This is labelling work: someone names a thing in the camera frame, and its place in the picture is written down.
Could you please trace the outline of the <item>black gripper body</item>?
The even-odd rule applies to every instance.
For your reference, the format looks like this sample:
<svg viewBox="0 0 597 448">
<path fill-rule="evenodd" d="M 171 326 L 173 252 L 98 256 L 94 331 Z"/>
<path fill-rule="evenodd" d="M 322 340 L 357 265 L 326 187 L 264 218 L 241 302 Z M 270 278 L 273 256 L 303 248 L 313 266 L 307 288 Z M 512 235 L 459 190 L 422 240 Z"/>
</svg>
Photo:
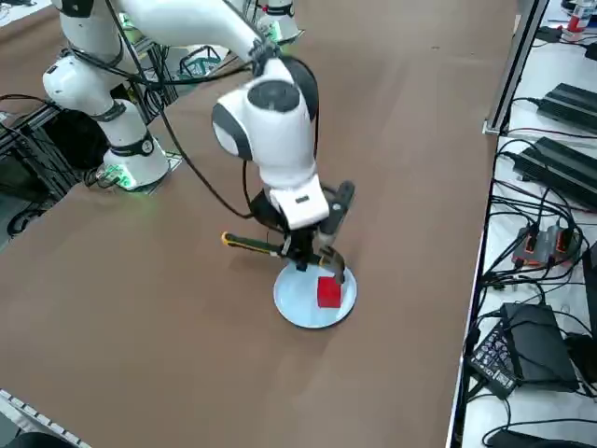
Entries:
<svg viewBox="0 0 597 448">
<path fill-rule="evenodd" d="M 265 190 L 263 189 L 257 196 L 255 196 L 249 202 L 250 211 L 253 213 L 255 220 L 266 227 L 268 230 L 277 232 L 282 236 L 282 242 L 278 245 L 270 243 L 269 241 L 252 240 L 249 243 L 251 250 L 259 251 L 263 253 L 273 252 L 279 255 L 280 247 L 285 241 L 285 237 L 290 235 L 292 231 L 309 231 L 312 234 L 312 255 L 315 253 L 314 249 L 314 238 L 315 233 L 318 230 L 320 223 L 323 219 L 320 217 L 314 223 L 307 225 L 306 227 L 291 230 L 289 224 L 286 221 L 286 217 L 283 212 L 278 211 L 269 201 Z"/>
</svg>

